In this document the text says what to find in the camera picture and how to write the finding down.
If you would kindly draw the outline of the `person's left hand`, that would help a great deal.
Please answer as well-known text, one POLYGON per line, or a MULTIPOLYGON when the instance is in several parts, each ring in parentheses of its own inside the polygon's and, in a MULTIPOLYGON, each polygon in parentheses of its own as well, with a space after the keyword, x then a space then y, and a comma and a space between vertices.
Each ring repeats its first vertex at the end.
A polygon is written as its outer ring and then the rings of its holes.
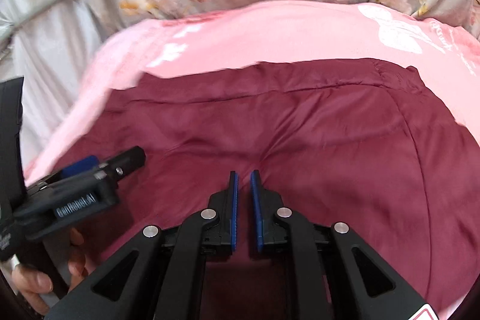
MULTIPOLYGON (((70 248, 67 262, 67 267, 71 274, 70 291, 80 284, 92 271, 91 263, 84 251, 84 243, 83 235, 77 229, 72 228, 70 231, 70 248)), ((41 295, 46 295, 53 291, 54 284, 51 278, 31 266, 21 263, 13 269, 11 278, 19 293, 26 299, 32 309, 42 316, 47 315, 50 308, 41 298, 41 295)))

